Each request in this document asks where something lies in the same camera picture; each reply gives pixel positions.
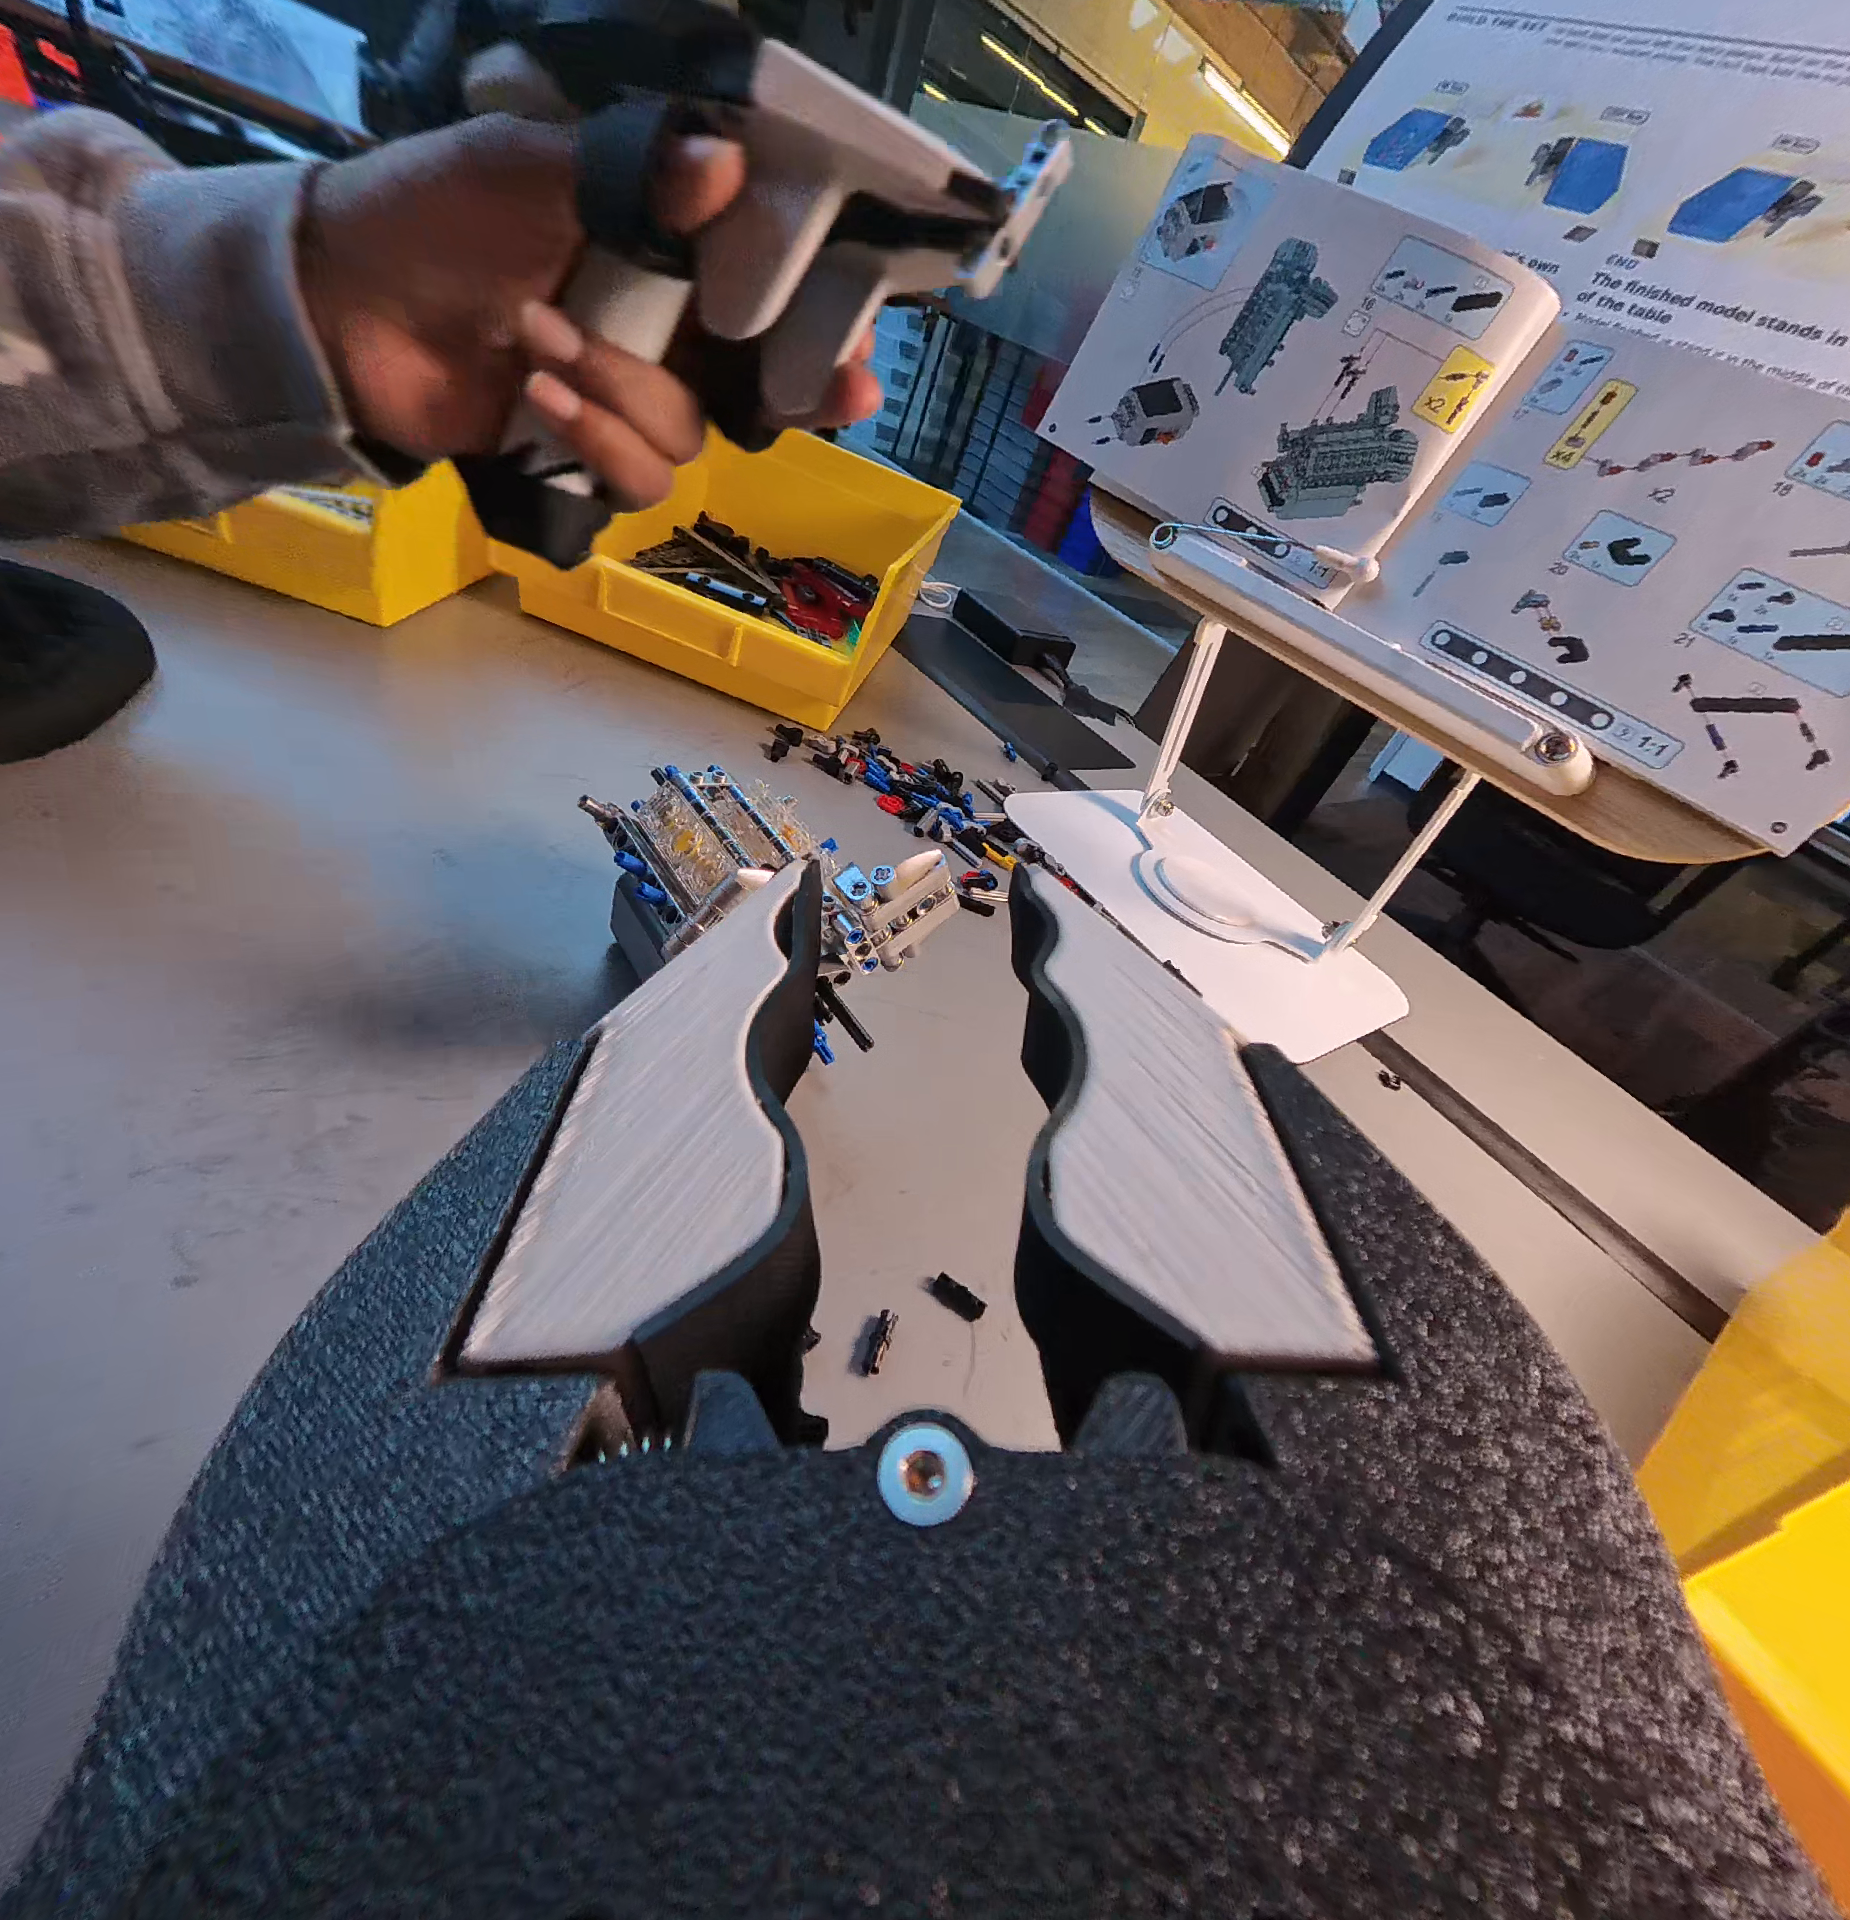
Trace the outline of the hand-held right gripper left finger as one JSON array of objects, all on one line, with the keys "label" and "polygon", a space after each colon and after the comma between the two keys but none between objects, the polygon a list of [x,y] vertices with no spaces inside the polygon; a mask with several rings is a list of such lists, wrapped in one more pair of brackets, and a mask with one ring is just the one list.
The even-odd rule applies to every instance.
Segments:
[{"label": "hand-held right gripper left finger", "polygon": [[819,921],[813,860],[742,884],[590,1031],[481,1273],[466,1371],[798,1366],[819,1268],[786,1105],[817,1053]]}]

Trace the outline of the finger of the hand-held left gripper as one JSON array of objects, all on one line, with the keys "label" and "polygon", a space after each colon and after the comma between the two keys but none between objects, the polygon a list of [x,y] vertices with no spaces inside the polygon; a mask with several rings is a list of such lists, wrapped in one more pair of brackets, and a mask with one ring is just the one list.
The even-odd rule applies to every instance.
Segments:
[{"label": "finger of the hand-held left gripper", "polygon": [[1045,124],[1001,178],[781,40],[756,49],[741,108],[745,190],[731,205],[731,305],[791,305],[829,246],[887,259],[892,295],[987,299],[1072,169]]},{"label": "finger of the hand-held left gripper", "polygon": [[826,251],[908,251],[933,224],[933,212],[883,196],[741,196],[688,239],[698,325],[721,344],[762,344]]}]

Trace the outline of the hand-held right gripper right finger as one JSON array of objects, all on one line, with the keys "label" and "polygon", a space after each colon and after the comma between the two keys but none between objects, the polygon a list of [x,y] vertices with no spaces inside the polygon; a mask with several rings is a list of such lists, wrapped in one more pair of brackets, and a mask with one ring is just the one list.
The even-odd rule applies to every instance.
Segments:
[{"label": "hand-held right gripper right finger", "polygon": [[1161,1338],[1191,1379],[1372,1374],[1380,1344],[1295,1170],[1250,1047],[1167,964],[1065,881],[1022,868],[1012,964],[1027,993],[1022,1073],[1049,1115],[1027,1163],[1033,1279],[1056,1333],[1091,1310]]}]

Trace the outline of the grey brick engine model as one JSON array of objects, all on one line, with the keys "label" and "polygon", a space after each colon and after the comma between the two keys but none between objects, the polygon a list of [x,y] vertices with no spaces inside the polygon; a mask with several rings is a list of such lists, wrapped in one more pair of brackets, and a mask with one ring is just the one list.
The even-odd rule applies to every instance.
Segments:
[{"label": "grey brick engine model", "polygon": [[614,868],[611,927],[639,979],[729,921],[747,894],[786,868],[819,876],[815,1055],[835,1059],[834,1039],[872,1047],[846,1003],[862,978],[902,971],[957,914],[987,916],[1003,900],[1003,869],[991,859],[960,860],[970,845],[927,834],[902,860],[852,860],[834,836],[817,834],[796,800],[769,781],[742,781],[721,766],[651,772],[630,804],[579,796],[601,830]]}]

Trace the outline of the yellow plastic bin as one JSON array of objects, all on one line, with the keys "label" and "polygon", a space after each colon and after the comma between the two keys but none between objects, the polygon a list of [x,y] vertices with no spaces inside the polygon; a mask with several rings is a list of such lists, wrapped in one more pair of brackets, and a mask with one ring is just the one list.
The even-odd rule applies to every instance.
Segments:
[{"label": "yellow plastic bin", "polygon": [[[765,453],[707,435],[667,499],[614,517],[590,555],[559,570],[517,546],[488,546],[516,582],[520,609],[603,648],[706,684],[783,720],[826,728],[891,651],[959,515],[954,495],[817,435],[788,431]],[[781,621],[726,609],[632,566],[701,513],[774,556],[829,559],[872,577],[879,596],[851,648],[796,637]]]},{"label": "yellow plastic bin", "polygon": [[212,515],[125,526],[120,539],[374,627],[459,596],[497,568],[453,462],[397,489],[273,489]]}]

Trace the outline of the person's left forearm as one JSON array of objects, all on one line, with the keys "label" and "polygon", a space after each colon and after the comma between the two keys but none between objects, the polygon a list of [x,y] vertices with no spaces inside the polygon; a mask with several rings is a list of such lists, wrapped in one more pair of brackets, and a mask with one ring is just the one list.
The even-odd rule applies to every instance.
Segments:
[{"label": "person's left forearm", "polygon": [[298,276],[329,160],[183,168],[99,109],[0,145],[0,539],[425,465],[362,435]]}]

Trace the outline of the person's left hand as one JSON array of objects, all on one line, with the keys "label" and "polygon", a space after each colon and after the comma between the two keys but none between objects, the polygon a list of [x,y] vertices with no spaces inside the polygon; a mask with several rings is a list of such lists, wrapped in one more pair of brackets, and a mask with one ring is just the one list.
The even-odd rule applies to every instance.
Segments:
[{"label": "person's left hand", "polygon": [[497,453],[517,413],[618,508],[649,508],[706,440],[679,375],[559,309],[587,236],[578,127],[484,114],[313,177],[298,284],[353,445],[379,466]]}]

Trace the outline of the white booklet stand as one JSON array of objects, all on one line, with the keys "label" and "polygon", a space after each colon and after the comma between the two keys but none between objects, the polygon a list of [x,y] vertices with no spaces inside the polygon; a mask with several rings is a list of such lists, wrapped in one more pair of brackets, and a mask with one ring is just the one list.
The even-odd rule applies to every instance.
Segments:
[{"label": "white booklet stand", "polygon": [[[1250,1044],[1295,1064],[1393,1025],[1407,995],[1358,946],[1480,780],[1575,800],[1594,774],[1591,709],[1574,696],[1523,698],[1458,674],[1444,654],[1400,648],[1256,563],[1241,535],[1201,522],[1153,528],[1145,559],[1201,621],[1177,705],[1141,789],[1045,789],[1010,800],[1014,830],[1153,957],[1177,971]],[[1422,741],[1444,737],[1462,778],[1407,853],[1349,921],[1321,923],[1177,805],[1173,780],[1227,633],[1295,661]]]}]

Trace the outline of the black and red brick parts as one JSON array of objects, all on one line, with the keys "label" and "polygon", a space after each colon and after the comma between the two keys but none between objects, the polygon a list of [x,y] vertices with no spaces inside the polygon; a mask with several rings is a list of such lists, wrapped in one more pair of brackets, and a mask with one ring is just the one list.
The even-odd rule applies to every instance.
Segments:
[{"label": "black and red brick parts", "polygon": [[627,563],[835,654],[858,650],[881,589],[878,577],[829,556],[775,555],[707,513]]}]

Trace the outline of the black power adapter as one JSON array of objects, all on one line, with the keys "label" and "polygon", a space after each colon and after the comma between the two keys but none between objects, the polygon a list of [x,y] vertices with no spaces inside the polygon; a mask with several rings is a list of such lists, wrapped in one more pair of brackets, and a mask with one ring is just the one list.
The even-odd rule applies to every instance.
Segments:
[{"label": "black power adapter", "polygon": [[1077,643],[1058,626],[1004,594],[984,596],[959,587],[949,616],[1008,665],[1028,668],[1056,684],[1072,681]]}]

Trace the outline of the pile of colourful brick parts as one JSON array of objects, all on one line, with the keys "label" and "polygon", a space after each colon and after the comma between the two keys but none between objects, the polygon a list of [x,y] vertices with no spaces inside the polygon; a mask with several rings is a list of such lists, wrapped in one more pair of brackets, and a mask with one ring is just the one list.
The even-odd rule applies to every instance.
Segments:
[{"label": "pile of colourful brick parts", "polygon": [[919,919],[952,904],[989,919],[1020,868],[1047,868],[1060,884],[1088,904],[1100,904],[1058,860],[1022,834],[1008,816],[1010,783],[978,780],[965,783],[943,757],[908,760],[887,747],[879,731],[819,734],[798,724],[774,724],[762,744],[769,762],[801,757],[829,780],[862,789],[895,825],[917,842],[924,871],[899,876],[899,860],[846,860],[838,850],[825,854],[829,897],[858,923]]}]

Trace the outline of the black mesh chair pad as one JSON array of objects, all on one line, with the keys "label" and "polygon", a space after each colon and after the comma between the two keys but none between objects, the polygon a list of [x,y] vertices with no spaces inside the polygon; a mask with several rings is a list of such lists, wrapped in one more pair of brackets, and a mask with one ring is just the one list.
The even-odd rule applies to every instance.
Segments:
[{"label": "black mesh chair pad", "polygon": [[152,639],[122,600],[0,559],[0,766],[87,739],[154,672]]}]

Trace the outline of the yellow plastic crate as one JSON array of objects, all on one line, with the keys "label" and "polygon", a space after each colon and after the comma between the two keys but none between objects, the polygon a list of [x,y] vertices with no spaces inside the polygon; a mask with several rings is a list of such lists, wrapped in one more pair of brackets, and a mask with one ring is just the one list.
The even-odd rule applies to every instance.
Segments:
[{"label": "yellow plastic crate", "polygon": [[1754,1759],[1850,1916],[1850,1208],[1743,1298],[1636,1481]]}]

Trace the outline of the instruction booklet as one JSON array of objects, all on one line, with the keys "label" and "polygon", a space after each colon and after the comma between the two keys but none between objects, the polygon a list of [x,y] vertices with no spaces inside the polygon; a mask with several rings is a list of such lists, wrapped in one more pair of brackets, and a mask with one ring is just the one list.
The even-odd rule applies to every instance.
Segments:
[{"label": "instruction booklet", "polygon": [[1850,807],[1850,4],[1411,4],[1199,136],[1041,434],[1141,559],[1615,850]]}]

